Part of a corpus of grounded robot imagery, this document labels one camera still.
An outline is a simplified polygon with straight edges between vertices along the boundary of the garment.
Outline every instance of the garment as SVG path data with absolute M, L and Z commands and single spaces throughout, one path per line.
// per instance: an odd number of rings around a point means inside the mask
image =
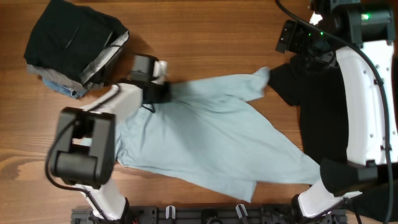
M 172 102 L 117 125 L 116 159 L 248 202 L 257 181 L 314 184 L 318 164 L 246 103 L 263 96 L 268 79 L 261 68 L 173 84 Z
M 96 83 L 87 83 L 86 85 L 82 85 L 81 83 L 69 79 L 66 75 L 61 74 L 52 68 L 42 68 L 33 65 L 27 65 L 27 72 L 31 74 L 40 75 L 42 78 L 46 79 L 47 81 L 51 81 L 56 84 L 66 86 L 76 91 L 87 91 L 92 89 L 95 90 L 103 87 L 102 84 L 96 84 Z
M 120 50 L 104 48 L 127 39 L 128 30 L 116 18 L 90 7 L 51 0 L 30 34 L 24 57 L 29 65 L 52 68 L 85 84 L 101 68 L 93 63 L 103 66 Z
M 76 91 L 69 87 L 59 85 L 58 83 L 55 83 L 53 81 L 46 80 L 45 78 L 43 78 L 43 83 L 48 88 L 50 88 L 58 93 L 64 94 L 65 96 L 69 96 L 70 98 L 73 98 L 73 99 L 79 99 L 80 97 L 84 96 L 88 92 L 88 90 Z
M 269 85 L 290 106 L 300 106 L 300 132 L 304 153 L 317 163 L 327 158 L 346 162 L 348 115 L 345 86 L 339 68 L 318 73 L 305 68 L 304 58 L 294 56 L 290 63 L 271 70 Z M 398 202 L 398 185 L 394 188 Z M 365 192 L 353 199 L 361 215 L 383 222 L 386 217 L 387 188 Z M 398 221 L 393 212 L 391 221 Z

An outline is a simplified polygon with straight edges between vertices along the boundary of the gray folded clothing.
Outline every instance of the gray folded clothing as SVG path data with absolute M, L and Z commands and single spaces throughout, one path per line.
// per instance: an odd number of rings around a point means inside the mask
M 82 71 L 80 77 L 81 82 L 88 82 L 93 75 L 99 72 L 103 67 L 106 67 L 110 61 L 114 61 L 122 52 L 122 46 L 129 39 L 129 31 L 126 31 L 123 35 L 120 35 L 114 42 L 111 43 L 110 47 L 105 47 L 101 53 L 93 60 L 87 67 Z
M 29 72 L 31 74 L 38 74 L 46 80 L 58 83 L 63 86 L 67 86 L 76 91 L 86 91 L 86 90 L 93 90 L 93 89 L 96 90 L 96 89 L 100 89 L 103 87 L 103 83 L 97 84 L 97 83 L 89 82 L 89 83 L 83 85 L 81 83 L 78 83 L 76 81 L 69 79 L 66 75 L 61 74 L 52 68 L 42 68 L 42 67 L 38 67 L 38 66 L 27 65 L 27 72 Z

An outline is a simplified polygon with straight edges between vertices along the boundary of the folded clothes stack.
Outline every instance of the folded clothes stack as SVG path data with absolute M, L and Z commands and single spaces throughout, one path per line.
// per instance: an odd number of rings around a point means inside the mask
M 77 99 L 108 81 L 128 38 L 128 29 L 117 18 L 51 0 L 30 34 L 24 54 L 27 71 Z

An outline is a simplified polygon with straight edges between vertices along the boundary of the black folded clothing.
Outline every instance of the black folded clothing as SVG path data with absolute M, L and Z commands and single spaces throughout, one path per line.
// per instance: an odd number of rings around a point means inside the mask
M 30 34 L 24 58 L 83 83 L 82 71 L 106 44 L 127 32 L 117 18 L 87 6 L 51 0 Z

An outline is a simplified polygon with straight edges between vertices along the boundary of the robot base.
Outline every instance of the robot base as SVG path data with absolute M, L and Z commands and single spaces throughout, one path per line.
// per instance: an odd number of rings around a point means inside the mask
M 248 207 L 249 224 L 288 224 L 290 205 L 275 204 L 262 207 Z M 130 207 L 133 224 L 242 224 L 235 207 L 221 208 L 178 208 L 175 219 L 166 219 L 166 209 L 157 207 Z M 73 209 L 71 224 L 95 224 L 92 209 Z M 310 224 L 347 224 L 346 210 L 337 209 L 321 220 Z

